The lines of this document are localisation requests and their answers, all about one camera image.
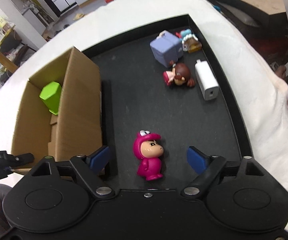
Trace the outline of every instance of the green object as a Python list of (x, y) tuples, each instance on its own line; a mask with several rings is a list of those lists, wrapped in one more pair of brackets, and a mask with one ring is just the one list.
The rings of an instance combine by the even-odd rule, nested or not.
[(40, 98), (52, 114), (58, 115), (62, 87), (57, 82), (51, 82), (43, 87)]

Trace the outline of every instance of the pink dinosaur costume figurine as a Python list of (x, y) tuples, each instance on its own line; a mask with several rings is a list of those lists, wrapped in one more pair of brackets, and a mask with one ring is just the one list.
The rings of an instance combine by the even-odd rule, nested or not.
[(156, 140), (159, 139), (159, 134), (141, 130), (137, 134), (137, 138), (134, 142), (134, 155), (141, 160), (137, 175), (146, 177), (146, 180), (154, 180), (163, 177), (163, 175), (160, 174), (162, 162), (158, 157), (164, 153), (164, 149), (156, 142)]

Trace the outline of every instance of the purple block toy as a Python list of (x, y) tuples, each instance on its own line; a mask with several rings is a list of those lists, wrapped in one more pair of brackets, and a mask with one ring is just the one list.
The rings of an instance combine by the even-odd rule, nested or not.
[(161, 32), (150, 46), (155, 59), (166, 68), (170, 68), (183, 56), (182, 42), (168, 31)]

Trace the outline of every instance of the gray pants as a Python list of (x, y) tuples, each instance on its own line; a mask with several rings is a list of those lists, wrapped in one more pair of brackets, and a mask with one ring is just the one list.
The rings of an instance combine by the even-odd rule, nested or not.
[(6, 217), (3, 213), (3, 209), (2, 209), (2, 201), (4, 199), (4, 197), (6, 196), (6, 194), (11, 190), (12, 188), (7, 186), (7, 185), (3, 185), (0, 184), (0, 236), (5, 233), (6, 230), (8, 230), (10, 228), (10, 225), (8, 224)]

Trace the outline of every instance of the white cloth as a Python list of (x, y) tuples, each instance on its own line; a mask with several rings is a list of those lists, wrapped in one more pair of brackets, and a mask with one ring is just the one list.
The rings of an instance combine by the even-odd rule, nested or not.
[(288, 87), (239, 31), (205, 0), (116, 0), (63, 30), (1, 88), (0, 150), (10, 152), (25, 83), (46, 63), (72, 46), (84, 50), (127, 30), (183, 14), (189, 14), (198, 25), (221, 64), (256, 160), (288, 190)]

